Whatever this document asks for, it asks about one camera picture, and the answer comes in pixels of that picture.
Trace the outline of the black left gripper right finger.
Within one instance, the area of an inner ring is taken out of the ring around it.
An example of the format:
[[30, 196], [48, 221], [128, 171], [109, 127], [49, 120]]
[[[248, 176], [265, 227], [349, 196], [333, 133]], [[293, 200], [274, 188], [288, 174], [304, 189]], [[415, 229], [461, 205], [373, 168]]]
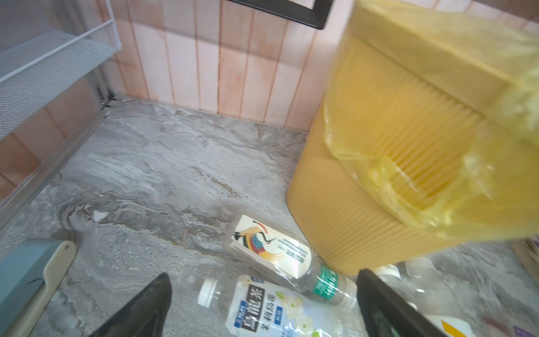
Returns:
[[444, 336], [369, 269], [357, 276], [357, 302], [368, 336]]

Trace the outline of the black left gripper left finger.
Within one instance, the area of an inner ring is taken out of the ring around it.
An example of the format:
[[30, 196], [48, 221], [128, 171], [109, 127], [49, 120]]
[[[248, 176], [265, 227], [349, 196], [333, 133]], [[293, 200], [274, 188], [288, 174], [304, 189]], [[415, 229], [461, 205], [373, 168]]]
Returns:
[[162, 336], [173, 289], [161, 273], [91, 336]]

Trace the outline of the lime label white bottle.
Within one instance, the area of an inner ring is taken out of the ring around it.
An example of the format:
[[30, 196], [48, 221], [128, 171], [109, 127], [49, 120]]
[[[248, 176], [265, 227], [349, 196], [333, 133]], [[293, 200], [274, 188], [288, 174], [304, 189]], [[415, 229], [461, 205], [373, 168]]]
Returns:
[[453, 289], [439, 275], [430, 259], [414, 258], [405, 262], [405, 267], [405, 276], [396, 265], [376, 268], [374, 273], [425, 317], [463, 319], [463, 311]]

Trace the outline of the white yellow vitamin bottle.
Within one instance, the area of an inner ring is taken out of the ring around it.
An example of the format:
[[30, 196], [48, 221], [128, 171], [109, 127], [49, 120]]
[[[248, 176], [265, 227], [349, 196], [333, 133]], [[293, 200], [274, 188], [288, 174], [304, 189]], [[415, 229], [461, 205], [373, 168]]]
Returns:
[[475, 337], [471, 326], [464, 320], [440, 315], [426, 315], [425, 318], [447, 336]]

